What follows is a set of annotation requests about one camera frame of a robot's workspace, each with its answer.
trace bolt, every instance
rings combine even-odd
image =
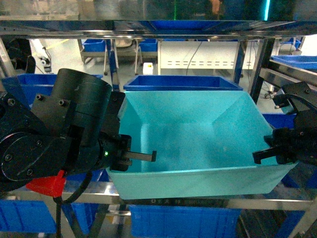
[[[9,98],[9,99],[8,99],[8,105],[9,105],[10,107],[13,107],[14,104],[15,104],[15,100],[14,100],[13,98]]]
[[[26,172],[26,175],[27,176],[31,176],[33,174],[33,170],[28,170],[27,172]]]
[[[7,155],[5,156],[5,158],[4,158],[4,161],[9,162],[9,161],[11,161],[12,159],[13,159],[13,156],[10,155],[10,154],[7,154]]]
[[[36,100],[40,100],[40,101],[43,100],[43,96],[40,94],[36,95]]]
[[[37,146],[37,147],[41,147],[41,146],[42,146],[42,141],[38,140],[38,141],[36,142],[36,146]]]
[[[65,101],[62,99],[62,100],[59,101],[58,104],[59,104],[60,106],[63,106],[63,105],[65,104]]]

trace white wall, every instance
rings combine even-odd
[[[306,36],[301,51],[303,56],[317,56],[317,35]]]

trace red cable clip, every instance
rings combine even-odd
[[[28,184],[27,189],[50,197],[60,197],[63,193],[66,178],[65,171],[61,170],[57,176],[35,178]]]

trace light blue bin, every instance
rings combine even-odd
[[[130,91],[120,133],[156,162],[110,171],[120,197],[146,199],[268,193],[296,164],[254,163],[272,134],[243,91]]]

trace cable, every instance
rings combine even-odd
[[[49,57],[50,64],[51,64],[49,73],[51,73],[51,72],[52,72],[52,57],[51,57],[49,51],[46,49],[46,47],[43,47],[43,49],[44,49],[44,51],[46,52],[46,54],[48,55],[48,57]]]
[[[41,71],[41,69],[40,69],[37,65],[35,65],[35,67],[38,68],[38,70],[39,70],[42,74],[44,74],[44,72]]]
[[[248,64],[248,81],[250,84],[250,64],[251,64],[251,51],[252,51],[252,41],[250,42],[250,56],[249,56],[249,64]]]
[[[314,104],[312,104],[310,101],[308,101],[307,99],[305,99],[301,96],[295,95],[295,94],[290,94],[290,93],[285,93],[285,94],[281,95],[281,97],[283,97],[283,96],[287,99],[290,99],[290,98],[296,99],[297,101],[305,104],[308,108],[310,108],[315,113],[317,113],[317,107]]]
[[[202,41],[201,41],[200,44],[198,45],[196,51],[194,52],[193,56],[191,57],[191,59],[190,59],[190,61],[189,61],[189,63],[188,63],[188,66],[187,66],[187,69],[186,69],[186,76],[187,76],[187,73],[188,73],[188,68],[189,68],[189,66],[190,66],[190,63],[192,62],[193,57],[195,56],[195,54],[197,53],[197,51],[198,51],[198,49],[199,49],[199,47],[200,47],[201,45],[202,45]]]
[[[63,200],[62,197],[54,197],[53,200],[56,203],[56,238],[61,238],[61,206],[63,204],[69,204],[76,201],[81,194],[86,190],[88,187],[91,179],[93,177],[93,173],[88,171],[86,173],[85,179],[81,183],[78,189],[66,200]]]

